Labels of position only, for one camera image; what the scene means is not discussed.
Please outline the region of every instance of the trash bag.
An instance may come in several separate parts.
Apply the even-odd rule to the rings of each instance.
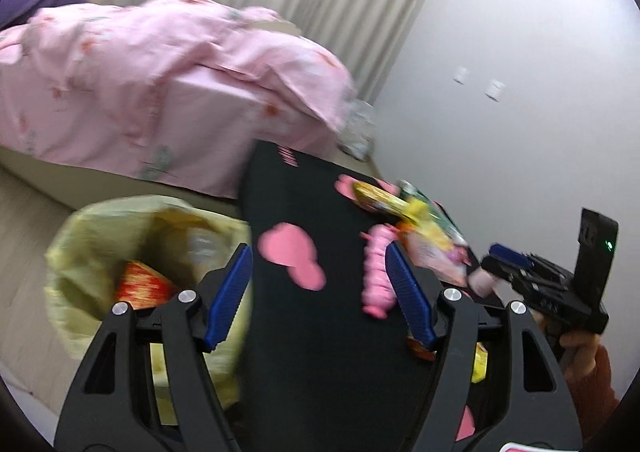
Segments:
[[[202,249],[188,262],[188,230],[215,235],[216,254],[205,252],[223,267],[241,242],[250,241],[247,223],[191,207],[173,197],[115,199],[73,213],[47,250],[45,304],[49,320],[72,358],[80,360],[100,321],[115,302],[127,262],[141,260],[174,282],[178,289],[195,285],[209,271]],[[204,358],[223,408],[238,401],[234,369],[250,318],[248,289],[225,342]],[[156,398],[164,424],[174,421],[161,344],[151,344]]]
[[[354,99],[344,129],[338,136],[338,147],[359,161],[366,161],[371,151],[376,116],[366,101]]]

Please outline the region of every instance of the clear plastic bag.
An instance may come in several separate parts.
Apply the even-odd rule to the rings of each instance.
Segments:
[[[373,107],[366,101],[354,99],[351,102],[349,117],[338,136],[338,146],[343,152],[359,161],[368,159],[376,129],[375,116]]]

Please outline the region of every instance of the silver screw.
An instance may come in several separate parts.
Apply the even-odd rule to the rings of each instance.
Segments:
[[[124,315],[124,313],[127,312],[127,309],[129,309],[129,306],[127,305],[126,302],[117,302],[111,308],[111,312],[114,315]]]
[[[516,315],[524,315],[524,313],[527,312],[527,306],[519,300],[516,300],[516,302],[511,302],[511,311],[516,313]]]
[[[196,300],[197,294],[193,289],[185,289],[184,291],[180,291],[178,295],[178,300],[183,304],[188,304],[189,302],[193,302]]]
[[[454,287],[450,287],[444,291],[444,298],[450,300],[452,302],[457,302],[462,298],[462,293],[459,289],[455,289]]]

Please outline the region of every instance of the orange packaging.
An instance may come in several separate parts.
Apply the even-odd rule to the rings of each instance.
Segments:
[[[423,347],[422,344],[418,342],[418,340],[414,339],[414,337],[412,337],[411,335],[407,335],[406,343],[409,346],[409,349],[411,349],[411,352],[414,353],[414,355],[418,358],[427,360],[428,362],[435,361],[436,354]]]
[[[116,302],[129,302],[133,309],[157,307],[169,302],[175,286],[164,276],[137,260],[127,263],[116,291]]]

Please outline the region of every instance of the red snack bag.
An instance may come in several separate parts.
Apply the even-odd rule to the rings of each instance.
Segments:
[[[133,309],[157,307],[169,302],[176,287],[164,276],[141,262],[127,263],[116,291],[116,302],[129,302]]]

